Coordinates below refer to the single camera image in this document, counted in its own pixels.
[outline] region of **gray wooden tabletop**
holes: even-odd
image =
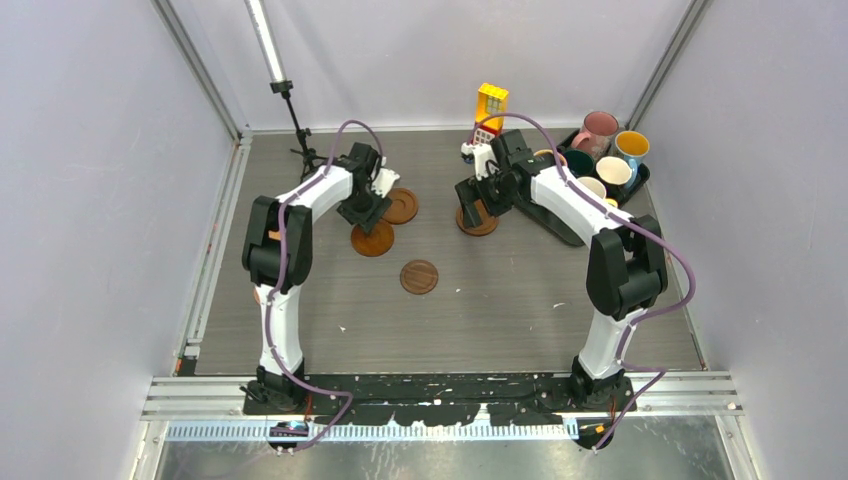
[[[567,132],[554,132],[561,140]],[[564,371],[583,346],[592,305],[585,292],[586,247],[566,246],[518,211],[501,217],[486,237],[456,226],[454,185],[471,174],[459,157],[467,132],[380,134],[399,186],[419,200],[415,219],[394,227],[395,243],[366,258],[350,245],[351,227],[334,211],[315,225],[314,262],[300,306],[300,338],[311,373]],[[527,131],[532,148],[547,148]],[[310,145],[327,153],[330,134]],[[344,136],[370,143],[365,133]],[[248,212],[258,195],[279,195],[297,185],[300,160],[288,149],[293,135],[254,137],[226,244],[209,322],[197,364],[199,374],[250,374],[262,346],[260,311],[241,249]],[[625,208],[652,213],[640,192]],[[439,270],[436,288],[407,293],[399,274],[410,260]],[[657,301],[677,301],[676,282]],[[675,369],[700,369],[683,312],[640,325],[627,360]]]

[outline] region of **wooden coaster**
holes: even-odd
[[[418,198],[407,188],[393,188],[388,195],[392,206],[383,214],[383,220],[402,225],[418,214]]]
[[[366,257],[379,257],[389,251],[395,243],[395,231],[385,220],[380,220],[370,235],[356,225],[350,232],[350,244],[356,253]]]
[[[465,226],[462,225],[462,207],[458,207],[456,209],[456,226],[468,235],[475,237],[482,237],[494,232],[500,222],[498,217],[493,217],[486,212],[486,209],[483,207],[482,200],[474,202],[474,206],[477,207],[477,212],[480,213],[480,218],[483,219],[483,224],[477,228],[465,228]]]
[[[427,260],[413,260],[400,271],[400,284],[404,290],[415,295],[424,295],[436,288],[439,271]]]

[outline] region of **white wall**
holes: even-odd
[[[714,2],[640,129],[767,478],[845,478],[848,4]]]
[[[193,9],[254,129],[291,128],[241,0],[175,0]],[[592,109],[626,119],[688,2],[681,0],[266,0],[295,107],[312,128],[474,120],[483,82],[510,109],[572,126]]]
[[[232,142],[149,1],[0,15],[0,478],[120,478]]]

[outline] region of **pink mug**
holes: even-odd
[[[618,131],[618,120],[607,112],[592,112],[583,119],[580,133],[571,142],[571,148],[583,150],[595,161],[604,156]]]

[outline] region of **robotic arm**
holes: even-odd
[[[369,145],[355,143],[347,156],[342,156],[324,173],[324,178],[298,194],[300,186],[277,197],[257,197],[253,201],[247,236],[242,251],[242,266],[250,272],[250,280],[259,296],[263,318],[262,356],[257,368],[257,380],[248,385],[248,394],[258,399],[279,394],[281,403],[296,406],[302,400],[302,389],[294,388],[283,374],[271,353],[268,337],[273,339],[285,367],[303,378],[303,352],[298,335],[298,303],[300,289],[312,268],[312,225],[330,208],[339,203],[337,211],[351,225],[361,226],[370,233],[380,217],[391,206],[386,195],[400,176],[383,167]],[[269,301],[269,294],[279,280],[280,241],[269,232],[279,231],[279,209],[287,199],[285,235],[286,275],[280,290]],[[265,309],[271,306],[270,322],[265,322]]]
[[[632,338],[622,344],[627,325],[653,306],[668,287],[661,247],[580,198],[562,181],[553,154],[534,156],[518,130],[496,137],[489,145],[466,143],[461,153],[464,158],[473,157],[475,167],[474,176],[455,187],[465,226],[482,223],[474,205],[477,200],[493,216],[508,212],[516,203],[529,202],[550,211],[589,245],[586,290],[594,314],[586,344],[572,364],[569,390],[580,406],[603,403],[622,386],[624,370],[618,359]],[[592,194],[581,183],[575,185]],[[661,236],[654,218],[614,211]]]

